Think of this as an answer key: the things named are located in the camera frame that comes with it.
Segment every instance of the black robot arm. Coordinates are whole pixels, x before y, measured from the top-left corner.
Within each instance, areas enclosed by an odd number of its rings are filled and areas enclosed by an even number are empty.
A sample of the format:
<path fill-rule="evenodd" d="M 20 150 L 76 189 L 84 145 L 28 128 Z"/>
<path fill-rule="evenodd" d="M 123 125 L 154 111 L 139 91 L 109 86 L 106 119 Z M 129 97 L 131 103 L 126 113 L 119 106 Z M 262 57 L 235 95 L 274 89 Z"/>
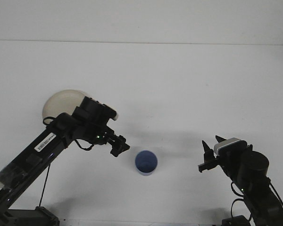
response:
<path fill-rule="evenodd" d="M 214 146 L 214 150 L 202 141 L 205 154 L 204 163 L 198 166 L 199 171 L 220 165 L 242 192 L 241 200 L 249 209 L 256 226 L 283 226 L 283 203 L 272 192 L 270 179 L 266 177 L 268 159 L 253 151 L 253 146 L 244 140 L 226 140 L 218 136 L 216 139 L 218 144 Z M 245 217 L 238 216 L 224 219 L 222 225 L 250 226 L 250 223 Z"/>
<path fill-rule="evenodd" d="M 62 113 L 48 124 L 45 131 L 0 172 L 0 226 L 18 225 L 17 218 L 10 216 L 9 207 L 72 141 L 81 139 L 92 146 L 110 143 L 115 157 L 128 150 L 126 139 L 116 136 L 107 126 L 109 119 L 116 115 L 110 107 L 85 97 L 72 115 Z"/>

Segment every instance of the barcode label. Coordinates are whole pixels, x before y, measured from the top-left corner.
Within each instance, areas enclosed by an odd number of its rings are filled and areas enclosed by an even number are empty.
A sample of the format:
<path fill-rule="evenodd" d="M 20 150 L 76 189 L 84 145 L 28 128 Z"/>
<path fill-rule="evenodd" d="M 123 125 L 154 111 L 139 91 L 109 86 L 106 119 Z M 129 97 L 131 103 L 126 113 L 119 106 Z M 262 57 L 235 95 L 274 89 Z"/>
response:
<path fill-rule="evenodd" d="M 34 149 L 38 152 L 42 151 L 43 148 L 46 147 L 47 144 L 50 143 L 50 141 L 53 140 L 53 138 L 55 138 L 57 135 L 55 135 L 54 133 L 50 133 L 47 137 L 45 137 L 44 140 L 42 140 Z"/>

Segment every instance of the blue cup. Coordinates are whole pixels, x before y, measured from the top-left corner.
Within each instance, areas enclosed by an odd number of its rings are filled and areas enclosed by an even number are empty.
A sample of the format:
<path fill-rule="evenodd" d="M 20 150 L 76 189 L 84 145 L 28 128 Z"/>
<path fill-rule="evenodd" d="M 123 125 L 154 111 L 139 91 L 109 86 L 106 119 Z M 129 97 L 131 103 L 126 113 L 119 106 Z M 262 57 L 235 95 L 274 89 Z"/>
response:
<path fill-rule="evenodd" d="M 150 151 L 141 151 L 135 157 L 135 166 L 143 176 L 149 176 L 156 169 L 157 163 L 156 155 Z"/>

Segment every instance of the cable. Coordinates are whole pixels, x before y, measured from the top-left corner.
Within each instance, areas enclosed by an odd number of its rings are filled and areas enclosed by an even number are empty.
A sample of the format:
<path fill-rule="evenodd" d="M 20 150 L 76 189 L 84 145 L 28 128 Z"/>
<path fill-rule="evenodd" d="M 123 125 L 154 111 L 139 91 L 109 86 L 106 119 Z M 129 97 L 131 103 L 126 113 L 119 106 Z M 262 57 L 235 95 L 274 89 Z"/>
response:
<path fill-rule="evenodd" d="M 90 150 L 94 147 L 94 145 L 91 145 L 90 147 L 84 148 L 84 147 L 82 147 L 82 146 L 80 145 L 80 143 L 79 143 L 77 140 L 75 140 L 75 142 L 76 142 L 76 144 L 79 146 L 79 148 L 81 148 L 81 149 L 83 149 L 83 150 L 85 150 L 85 151 L 90 151 Z"/>
<path fill-rule="evenodd" d="M 237 202 L 237 201 L 242 201 L 242 202 L 244 202 L 243 199 L 235 199 L 235 200 L 233 201 L 232 207 L 231 207 L 231 216 L 232 216 L 232 218 L 234 218 L 234 217 L 233 217 L 233 206 L 234 206 L 234 203 Z"/>
<path fill-rule="evenodd" d="M 234 189 L 234 187 L 233 187 L 233 184 L 234 184 L 234 182 L 231 183 L 232 191 L 235 193 L 236 196 L 239 196 L 239 197 L 242 197 L 242 198 L 243 198 L 244 196 L 243 196 L 242 194 L 239 194 L 238 192 L 235 191 L 235 189 Z"/>
<path fill-rule="evenodd" d="M 234 187 L 233 187 L 233 184 L 234 184 L 234 182 L 231 183 L 231 189 L 232 189 L 232 191 L 235 193 L 235 195 L 244 198 L 244 195 L 239 194 L 238 192 L 235 191 L 235 189 L 234 189 Z M 237 201 L 242 201 L 242 202 L 244 202 L 244 199 L 235 199 L 235 200 L 233 201 L 232 207 L 231 207 L 231 216 L 232 216 L 232 218 L 233 218 L 233 206 L 234 206 L 234 203 L 237 202 Z M 253 218 L 253 216 L 252 216 L 252 214 L 250 213 L 250 217 L 249 217 L 248 221 L 250 222 L 252 218 Z"/>
<path fill-rule="evenodd" d="M 273 189 L 273 191 L 275 192 L 275 195 L 276 195 L 277 198 L 279 199 L 281 205 L 283 206 L 283 201 L 282 201 L 282 199 L 280 198 L 280 196 L 279 196 L 278 192 L 276 191 L 275 187 L 272 185 L 272 183 L 270 183 L 270 186 L 271 186 L 271 188 Z"/>
<path fill-rule="evenodd" d="M 39 206 L 41 206 L 41 203 L 42 203 L 42 199 L 43 199 L 43 195 L 44 195 L 44 191 L 45 191 L 45 186 L 46 186 L 46 182 L 47 182 L 47 178 L 48 178 L 48 174 L 49 174 L 49 169 L 50 169 L 50 164 L 48 165 L 47 174 L 46 174 L 46 178 L 45 178 L 44 187 L 43 187 Z"/>
<path fill-rule="evenodd" d="M 55 117 L 51 117 L 51 116 L 45 117 L 45 118 L 43 119 L 43 124 L 44 124 L 45 126 L 48 126 L 48 125 L 50 124 L 50 123 L 46 123 L 46 122 L 45 122 L 45 120 L 47 120 L 47 119 L 54 120 Z"/>

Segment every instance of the white wall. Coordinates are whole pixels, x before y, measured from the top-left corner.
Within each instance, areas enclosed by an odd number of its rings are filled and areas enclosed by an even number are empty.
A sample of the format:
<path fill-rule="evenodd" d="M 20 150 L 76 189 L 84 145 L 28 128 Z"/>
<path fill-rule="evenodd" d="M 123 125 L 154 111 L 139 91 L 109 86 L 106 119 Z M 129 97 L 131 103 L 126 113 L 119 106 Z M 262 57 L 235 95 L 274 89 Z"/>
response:
<path fill-rule="evenodd" d="M 0 0 L 0 39 L 283 45 L 283 0 Z"/>
<path fill-rule="evenodd" d="M 65 150 L 52 164 L 43 200 L 59 217 L 220 223 L 229 217 L 234 199 L 230 180 L 219 168 L 202 174 L 197 169 L 203 161 L 201 140 L 213 146 L 216 134 L 245 139 L 266 155 L 268 176 L 283 198 L 283 45 L 279 45 L 283 44 L 279 32 L 283 31 L 283 1 L 231 2 L 99 1 L 92 2 L 91 12 L 97 14 L 87 14 L 88 2 L 0 1 L 0 39 L 9 40 L 0 40 L 0 169 L 42 132 L 46 100 L 62 89 L 80 89 L 117 109 L 119 120 L 109 125 L 132 148 L 118 158 L 109 154 L 108 146 L 84 152 L 71 145 Z M 196 14 L 199 10 L 208 14 L 217 6 L 218 13 L 205 17 L 204 24 L 216 24 L 218 32 L 192 20 L 204 17 Z M 166 11 L 157 13 L 162 8 Z M 246 33 L 254 34 L 244 38 L 239 34 L 245 22 L 233 8 L 258 19 L 257 25 L 245 24 Z M 82 14 L 65 19 L 79 9 Z M 164 26 L 167 12 L 174 12 L 174 23 Z M 121 21 L 117 32 L 106 29 L 115 18 Z M 134 18 L 149 25 L 143 35 L 133 28 Z M 192 23 L 180 23 L 186 18 Z M 269 29 L 265 18 L 277 26 Z M 198 31 L 195 36 L 191 27 Z M 133 167 L 136 153 L 143 149 L 158 156 L 159 166 L 150 177 L 139 175 Z M 44 177 L 13 207 L 33 209 Z M 247 214 L 240 205 L 236 209 L 237 214 Z"/>

